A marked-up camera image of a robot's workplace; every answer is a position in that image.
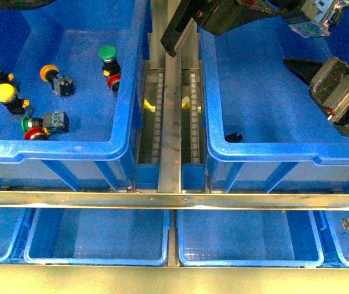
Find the yellow push button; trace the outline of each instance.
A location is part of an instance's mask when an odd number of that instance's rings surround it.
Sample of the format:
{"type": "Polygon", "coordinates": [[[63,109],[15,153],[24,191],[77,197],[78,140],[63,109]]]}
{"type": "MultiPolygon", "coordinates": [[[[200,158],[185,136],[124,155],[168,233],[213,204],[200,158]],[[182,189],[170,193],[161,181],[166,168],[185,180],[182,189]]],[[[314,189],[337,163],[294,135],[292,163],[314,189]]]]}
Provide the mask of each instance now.
{"type": "Polygon", "coordinates": [[[0,102],[5,103],[13,99],[15,88],[10,84],[0,84],[0,102]]]}

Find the green push button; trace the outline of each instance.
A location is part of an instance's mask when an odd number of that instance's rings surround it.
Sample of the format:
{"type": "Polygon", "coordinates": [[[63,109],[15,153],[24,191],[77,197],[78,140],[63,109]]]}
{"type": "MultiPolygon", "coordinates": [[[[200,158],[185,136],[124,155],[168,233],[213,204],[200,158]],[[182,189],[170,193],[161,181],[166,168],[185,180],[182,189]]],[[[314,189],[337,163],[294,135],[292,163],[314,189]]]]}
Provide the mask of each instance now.
{"type": "Polygon", "coordinates": [[[29,130],[29,118],[27,116],[24,116],[21,120],[21,128],[24,133],[26,133],[29,130]]]}
{"type": "Polygon", "coordinates": [[[110,60],[116,57],[118,50],[114,46],[106,45],[100,48],[99,57],[103,60],[110,60]]]}

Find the metal rail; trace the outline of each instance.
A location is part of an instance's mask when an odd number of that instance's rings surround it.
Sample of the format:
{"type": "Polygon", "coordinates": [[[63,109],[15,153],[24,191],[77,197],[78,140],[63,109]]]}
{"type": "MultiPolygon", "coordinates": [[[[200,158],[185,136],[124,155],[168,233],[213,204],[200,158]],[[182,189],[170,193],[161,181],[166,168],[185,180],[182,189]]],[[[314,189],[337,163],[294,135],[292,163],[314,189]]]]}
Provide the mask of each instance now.
{"type": "Polygon", "coordinates": [[[35,208],[349,210],[349,195],[0,191],[0,206],[35,208]]]}

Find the blue storage bin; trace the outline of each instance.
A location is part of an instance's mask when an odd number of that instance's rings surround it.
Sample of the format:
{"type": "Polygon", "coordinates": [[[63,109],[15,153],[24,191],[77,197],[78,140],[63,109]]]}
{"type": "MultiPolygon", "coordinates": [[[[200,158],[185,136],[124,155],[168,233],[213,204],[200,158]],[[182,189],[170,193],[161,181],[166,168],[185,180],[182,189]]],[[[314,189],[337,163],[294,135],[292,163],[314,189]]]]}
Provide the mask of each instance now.
{"type": "Polygon", "coordinates": [[[28,263],[166,264],[170,211],[38,209],[24,257],[28,263]]]}
{"type": "Polygon", "coordinates": [[[24,263],[34,209],[0,208],[0,263],[24,263]]]}
{"type": "Polygon", "coordinates": [[[33,117],[55,110],[70,118],[70,132],[49,141],[23,141],[20,118],[0,104],[0,189],[114,190],[135,181],[135,143],[142,127],[138,99],[149,58],[148,0],[57,0],[29,11],[0,10],[0,65],[12,72],[33,117]],[[117,98],[102,75],[98,49],[118,49],[117,98]],[[58,97],[40,78],[55,64],[73,79],[75,94],[58,97]]]}
{"type": "Polygon", "coordinates": [[[325,254],[325,267],[349,267],[349,230],[343,219],[349,220],[349,211],[320,211],[315,213],[325,254]]]}
{"type": "Polygon", "coordinates": [[[349,193],[349,138],[341,136],[283,58],[349,63],[349,8],[331,37],[303,39],[280,18],[221,37],[201,30],[212,190],[349,193]],[[241,134],[241,143],[225,136],[241,134]]]}
{"type": "Polygon", "coordinates": [[[185,266],[316,267],[323,251],[311,211],[203,211],[177,215],[185,266]]]}

